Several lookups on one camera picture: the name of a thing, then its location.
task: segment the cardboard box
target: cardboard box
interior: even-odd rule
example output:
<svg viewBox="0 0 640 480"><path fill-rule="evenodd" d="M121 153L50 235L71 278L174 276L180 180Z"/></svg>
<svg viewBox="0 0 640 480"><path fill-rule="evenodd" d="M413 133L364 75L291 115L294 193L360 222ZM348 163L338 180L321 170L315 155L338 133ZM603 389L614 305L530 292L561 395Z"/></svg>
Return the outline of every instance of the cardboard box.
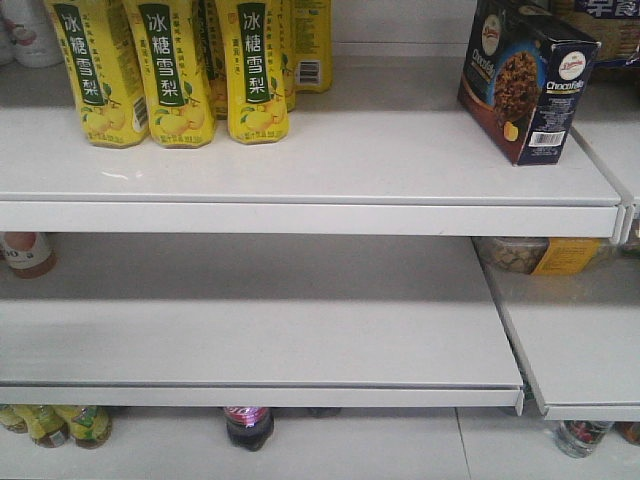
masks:
<svg viewBox="0 0 640 480"><path fill-rule="evenodd" d="M514 165L555 164L598 49L532 3L478 0L458 99Z"/></svg>

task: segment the cookie image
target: cookie image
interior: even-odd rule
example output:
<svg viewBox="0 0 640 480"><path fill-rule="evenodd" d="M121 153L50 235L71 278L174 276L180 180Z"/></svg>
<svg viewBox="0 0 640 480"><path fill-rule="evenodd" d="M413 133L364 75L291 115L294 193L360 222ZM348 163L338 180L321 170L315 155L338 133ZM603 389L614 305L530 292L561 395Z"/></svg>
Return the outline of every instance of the cookie image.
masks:
<svg viewBox="0 0 640 480"><path fill-rule="evenodd" d="M504 62L496 76L493 111L503 127L532 112L538 102L538 65L529 52L517 52Z"/></svg>

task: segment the store shelf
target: store shelf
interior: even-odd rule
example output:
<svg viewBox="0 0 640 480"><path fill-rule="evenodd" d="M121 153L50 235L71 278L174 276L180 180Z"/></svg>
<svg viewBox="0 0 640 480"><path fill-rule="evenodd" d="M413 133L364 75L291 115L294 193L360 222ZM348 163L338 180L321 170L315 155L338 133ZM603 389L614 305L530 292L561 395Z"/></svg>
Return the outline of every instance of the store shelf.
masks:
<svg viewBox="0 0 640 480"><path fill-rule="evenodd" d="M640 261L570 277L486 272L546 418L640 420Z"/></svg>
<svg viewBox="0 0 640 480"><path fill-rule="evenodd" d="M640 215L640 99L632 85L594 83L583 95L574 136L622 197L622 241Z"/></svg>
<svg viewBox="0 0 640 480"><path fill-rule="evenodd" d="M554 444L557 423L545 421L535 407L518 418L479 408L462 408L458 415L472 480L638 478L639 449L617 432L607 434L591 456L574 459Z"/></svg>
<svg viewBox="0 0 640 480"><path fill-rule="evenodd" d="M3 272L0 397L102 405L518 406L465 238L58 234Z"/></svg>
<svg viewBox="0 0 640 480"><path fill-rule="evenodd" d="M2 67L2 230L614 237L620 195L574 140L512 167L458 105L461 57L341 57L276 145L84 140L62 66Z"/></svg>
<svg viewBox="0 0 640 480"><path fill-rule="evenodd" d="M54 450L0 431L2 478L260 478L467 480L454 409L346 410L314 419L278 410L273 436L250 453L232 446L217 409L129 409L110 440Z"/></svg>

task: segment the bottle label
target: bottle label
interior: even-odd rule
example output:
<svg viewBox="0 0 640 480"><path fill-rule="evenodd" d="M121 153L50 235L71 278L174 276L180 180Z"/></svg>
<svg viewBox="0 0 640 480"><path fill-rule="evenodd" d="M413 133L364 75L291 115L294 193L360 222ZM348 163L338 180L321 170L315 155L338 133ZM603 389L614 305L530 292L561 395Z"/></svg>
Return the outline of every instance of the bottle label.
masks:
<svg viewBox="0 0 640 480"><path fill-rule="evenodd" d="M224 407L224 414L233 423L253 427L269 414L269 407Z"/></svg>
<svg viewBox="0 0 640 480"><path fill-rule="evenodd" d="M9 266L17 270L40 265L52 253L46 236L37 232L0 232L0 247Z"/></svg>

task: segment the brand logo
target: brand logo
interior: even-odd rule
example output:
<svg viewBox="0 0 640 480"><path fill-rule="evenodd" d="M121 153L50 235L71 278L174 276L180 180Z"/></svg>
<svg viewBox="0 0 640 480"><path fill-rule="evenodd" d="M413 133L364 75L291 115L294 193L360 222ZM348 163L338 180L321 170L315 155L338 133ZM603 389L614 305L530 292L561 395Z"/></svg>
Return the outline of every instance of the brand logo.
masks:
<svg viewBox="0 0 640 480"><path fill-rule="evenodd" d="M562 59L558 73L563 80L573 80L584 72L587 59L582 52L571 52Z"/></svg>
<svg viewBox="0 0 640 480"><path fill-rule="evenodd" d="M502 26L496 15L489 15L482 26L482 49L486 55L493 55L500 43Z"/></svg>

